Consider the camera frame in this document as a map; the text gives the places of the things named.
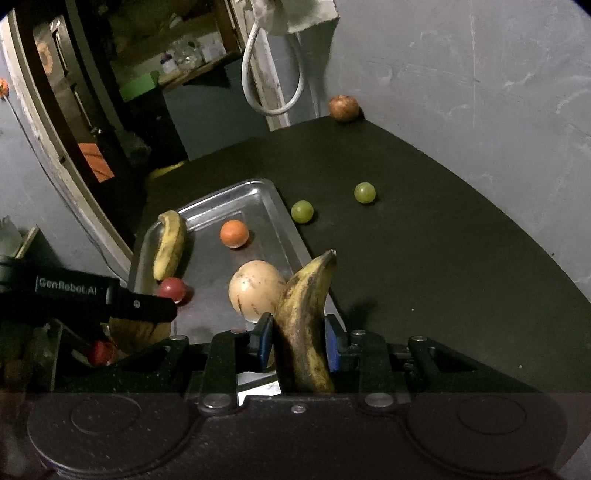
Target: metal tray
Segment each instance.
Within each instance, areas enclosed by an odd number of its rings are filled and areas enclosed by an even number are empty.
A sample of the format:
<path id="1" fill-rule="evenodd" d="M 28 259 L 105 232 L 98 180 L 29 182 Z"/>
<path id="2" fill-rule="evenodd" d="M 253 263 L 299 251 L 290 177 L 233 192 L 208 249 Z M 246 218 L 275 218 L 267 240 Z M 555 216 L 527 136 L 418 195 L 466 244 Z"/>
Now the metal tray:
<path id="1" fill-rule="evenodd" d="M 269 180 L 248 180 L 219 190 L 178 212 L 186 219 L 189 234 L 177 276 L 193 288 L 194 296 L 179 307 L 173 332 L 187 335 L 191 343 L 210 342 L 216 333 L 232 328 L 254 328 L 253 323 L 234 311 L 228 298 L 228 283 L 241 265 L 264 260 L 289 279 L 311 260 Z M 251 231 L 249 243 L 237 250 L 225 247 L 219 239 L 220 228 L 229 219 L 243 221 Z M 156 222 L 142 241 L 137 274 L 130 279 L 130 288 L 137 293 L 156 293 L 158 285 L 152 276 L 152 264 L 162 228 Z M 343 323 L 330 297 L 324 311 L 334 313 Z"/>

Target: green container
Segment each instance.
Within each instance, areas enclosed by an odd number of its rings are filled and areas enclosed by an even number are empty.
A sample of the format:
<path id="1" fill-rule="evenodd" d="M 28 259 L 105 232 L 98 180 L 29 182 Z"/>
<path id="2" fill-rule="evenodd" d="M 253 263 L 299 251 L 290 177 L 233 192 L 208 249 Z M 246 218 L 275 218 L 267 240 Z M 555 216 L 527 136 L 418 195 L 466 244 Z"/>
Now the green container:
<path id="1" fill-rule="evenodd" d="M 119 93 L 125 102 L 129 102 L 140 95 L 155 89 L 158 86 L 160 72 L 154 70 L 144 73 L 141 77 L 126 83 L 119 89 Z"/>

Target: green grape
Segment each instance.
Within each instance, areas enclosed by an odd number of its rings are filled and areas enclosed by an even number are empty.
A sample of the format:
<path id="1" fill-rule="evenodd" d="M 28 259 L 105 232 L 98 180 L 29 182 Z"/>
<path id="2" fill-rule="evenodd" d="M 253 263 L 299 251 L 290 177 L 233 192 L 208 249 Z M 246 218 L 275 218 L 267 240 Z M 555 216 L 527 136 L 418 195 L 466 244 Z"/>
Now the green grape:
<path id="1" fill-rule="evenodd" d="M 296 223 L 308 223 L 314 215 L 314 207 L 310 202 L 300 200 L 291 207 L 291 218 Z"/>
<path id="2" fill-rule="evenodd" d="M 355 200 L 359 203 L 372 203 L 375 200 L 375 188 L 367 181 L 355 187 Z"/>

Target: white cloth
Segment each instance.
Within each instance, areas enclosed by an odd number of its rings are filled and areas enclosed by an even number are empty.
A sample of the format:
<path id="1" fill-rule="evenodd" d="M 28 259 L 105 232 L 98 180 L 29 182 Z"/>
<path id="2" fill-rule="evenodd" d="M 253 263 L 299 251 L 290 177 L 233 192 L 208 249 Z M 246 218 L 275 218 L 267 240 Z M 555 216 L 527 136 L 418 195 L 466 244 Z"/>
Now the white cloth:
<path id="1" fill-rule="evenodd" d="M 298 33 L 339 17 L 333 0 L 251 0 L 261 28 L 271 35 Z"/>

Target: orange ball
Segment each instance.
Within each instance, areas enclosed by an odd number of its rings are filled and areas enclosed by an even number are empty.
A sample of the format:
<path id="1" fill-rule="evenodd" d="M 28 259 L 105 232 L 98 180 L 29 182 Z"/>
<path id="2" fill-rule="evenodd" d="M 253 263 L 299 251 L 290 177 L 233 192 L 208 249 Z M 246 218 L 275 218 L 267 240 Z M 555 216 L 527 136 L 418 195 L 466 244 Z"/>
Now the orange ball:
<path id="1" fill-rule="evenodd" d="M 240 220 L 228 220 L 220 230 L 220 240 L 226 247 L 239 248 L 248 242 L 248 227 Z"/>

